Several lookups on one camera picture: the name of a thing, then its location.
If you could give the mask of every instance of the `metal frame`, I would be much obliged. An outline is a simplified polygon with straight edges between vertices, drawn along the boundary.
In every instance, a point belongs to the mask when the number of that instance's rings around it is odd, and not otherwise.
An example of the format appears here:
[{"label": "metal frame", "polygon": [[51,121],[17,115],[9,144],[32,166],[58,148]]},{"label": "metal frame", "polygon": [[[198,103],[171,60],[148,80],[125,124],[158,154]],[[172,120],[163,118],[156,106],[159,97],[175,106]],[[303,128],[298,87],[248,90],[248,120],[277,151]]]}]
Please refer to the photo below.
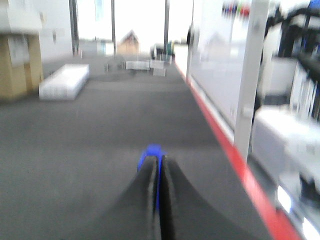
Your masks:
[{"label": "metal frame", "polygon": [[163,51],[167,53],[168,34],[169,34],[169,11],[170,11],[170,0],[165,0],[164,8],[164,39],[163,39]]},{"label": "metal frame", "polygon": [[76,53],[79,50],[78,7],[77,6],[78,6],[77,0],[69,0],[72,52],[73,53]]},{"label": "metal frame", "polygon": [[113,55],[116,55],[117,43],[116,43],[116,22],[115,22],[115,0],[111,0],[111,24],[112,24]]},{"label": "metal frame", "polygon": [[192,17],[191,17],[191,25],[190,25],[190,41],[188,46],[188,56],[186,61],[186,76],[189,76],[191,58],[192,58],[192,48],[194,44],[194,13],[195,13],[195,0],[192,1]]}]

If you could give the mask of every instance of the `white partition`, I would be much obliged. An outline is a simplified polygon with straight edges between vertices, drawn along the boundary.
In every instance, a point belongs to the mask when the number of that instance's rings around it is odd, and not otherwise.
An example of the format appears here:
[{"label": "white partition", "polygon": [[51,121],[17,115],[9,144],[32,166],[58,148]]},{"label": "white partition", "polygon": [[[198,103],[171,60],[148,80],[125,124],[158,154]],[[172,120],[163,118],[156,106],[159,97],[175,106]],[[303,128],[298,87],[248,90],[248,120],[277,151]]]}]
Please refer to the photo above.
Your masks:
[{"label": "white partition", "polygon": [[250,17],[224,14],[224,0],[195,0],[188,77],[234,130],[247,159],[268,0],[248,0]]}]

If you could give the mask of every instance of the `glass wall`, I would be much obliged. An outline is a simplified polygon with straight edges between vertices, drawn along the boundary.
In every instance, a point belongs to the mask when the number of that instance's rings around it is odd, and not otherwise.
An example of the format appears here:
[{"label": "glass wall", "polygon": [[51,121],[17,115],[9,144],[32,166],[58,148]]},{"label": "glass wall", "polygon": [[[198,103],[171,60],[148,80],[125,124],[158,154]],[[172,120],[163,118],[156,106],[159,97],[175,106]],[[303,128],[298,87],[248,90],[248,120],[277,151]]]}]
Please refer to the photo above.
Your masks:
[{"label": "glass wall", "polygon": [[168,41],[186,42],[192,22],[193,2],[194,0],[170,1]]},{"label": "glass wall", "polygon": [[121,45],[131,31],[141,53],[149,53],[154,44],[163,44],[165,0],[116,0],[114,15],[117,45]]},{"label": "glass wall", "polygon": [[77,0],[80,39],[112,39],[111,0]]}]

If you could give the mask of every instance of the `white wall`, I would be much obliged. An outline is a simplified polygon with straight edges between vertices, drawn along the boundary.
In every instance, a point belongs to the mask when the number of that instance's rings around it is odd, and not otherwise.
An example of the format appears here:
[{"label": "white wall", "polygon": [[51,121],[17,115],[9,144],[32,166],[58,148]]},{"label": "white wall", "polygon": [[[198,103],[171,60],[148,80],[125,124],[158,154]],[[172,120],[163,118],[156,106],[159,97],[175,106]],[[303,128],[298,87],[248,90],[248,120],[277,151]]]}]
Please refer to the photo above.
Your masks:
[{"label": "white wall", "polygon": [[[33,0],[33,6],[46,19],[40,32],[42,61],[72,56],[69,0]],[[56,42],[53,40],[53,30],[57,32]]]}]

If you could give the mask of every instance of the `brown cardboard box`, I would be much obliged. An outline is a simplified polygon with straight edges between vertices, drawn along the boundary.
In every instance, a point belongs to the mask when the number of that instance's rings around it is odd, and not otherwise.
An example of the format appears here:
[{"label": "brown cardboard box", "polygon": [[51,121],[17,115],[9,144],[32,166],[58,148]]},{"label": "brown cardboard box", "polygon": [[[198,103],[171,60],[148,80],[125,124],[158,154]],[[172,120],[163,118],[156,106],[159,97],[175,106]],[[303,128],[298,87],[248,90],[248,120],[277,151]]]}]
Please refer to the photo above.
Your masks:
[{"label": "brown cardboard box", "polygon": [[116,46],[117,54],[122,55],[138,55],[139,50],[139,41],[133,31],[130,31]]},{"label": "brown cardboard box", "polygon": [[12,100],[36,91],[43,80],[43,69],[38,35],[28,35],[29,62],[12,64],[9,38],[0,34],[0,99]]}]

